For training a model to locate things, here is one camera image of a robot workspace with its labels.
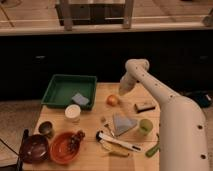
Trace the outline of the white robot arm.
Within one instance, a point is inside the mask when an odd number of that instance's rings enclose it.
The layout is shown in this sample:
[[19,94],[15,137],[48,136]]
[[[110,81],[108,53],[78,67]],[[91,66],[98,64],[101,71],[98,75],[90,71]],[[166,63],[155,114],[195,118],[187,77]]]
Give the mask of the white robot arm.
[[119,94],[139,81],[160,107],[159,171],[210,171],[205,115],[199,105],[148,73],[147,59],[129,59]]

